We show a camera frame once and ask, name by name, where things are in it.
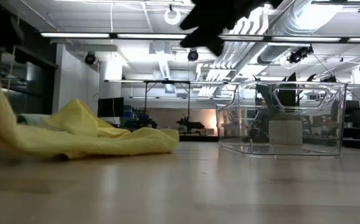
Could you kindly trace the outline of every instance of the white pillar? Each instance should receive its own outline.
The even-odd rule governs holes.
[[[121,83],[110,83],[105,80],[121,80],[122,64],[120,60],[113,57],[112,60],[100,62],[100,87],[98,96],[100,99],[121,97]],[[120,123],[119,118],[102,118],[115,124]]]

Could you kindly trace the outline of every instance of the computer monitor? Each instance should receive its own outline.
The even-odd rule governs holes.
[[[124,113],[125,100],[123,97],[107,98],[98,100],[99,118],[122,117]]]

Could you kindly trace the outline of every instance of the plastic bin handle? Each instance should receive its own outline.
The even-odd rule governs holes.
[[[274,97],[278,102],[278,105],[281,109],[320,109],[323,106],[323,102],[329,97],[329,91],[327,88],[323,88],[323,87],[306,87],[304,85],[299,86],[299,87],[281,87],[281,85],[286,85],[284,83],[279,83],[275,85],[274,88]],[[317,106],[285,106],[282,104],[282,102],[280,101],[279,97],[278,97],[278,92],[280,90],[295,90],[298,91],[299,94],[303,91],[303,90],[317,90],[317,91],[324,91],[325,92],[325,96],[324,98],[320,101],[320,103]]]

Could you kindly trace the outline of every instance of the rope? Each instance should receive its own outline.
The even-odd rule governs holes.
[[[19,9],[18,9],[18,12],[17,12],[17,26],[19,26]],[[12,70],[14,68],[14,62],[16,60],[16,46],[14,45],[13,48],[12,48],[12,60],[11,60],[11,66],[10,66],[10,72],[9,72],[9,75],[8,75],[8,84],[7,84],[7,97],[10,95],[10,87],[11,87],[11,76],[12,76]]]

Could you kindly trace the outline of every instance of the yellow towel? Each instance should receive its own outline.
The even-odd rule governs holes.
[[[23,126],[0,87],[0,149],[35,156],[65,154],[71,159],[91,155],[139,155],[173,152],[175,130],[141,128],[133,133],[113,128],[80,100],[73,100],[47,121],[59,130]]]

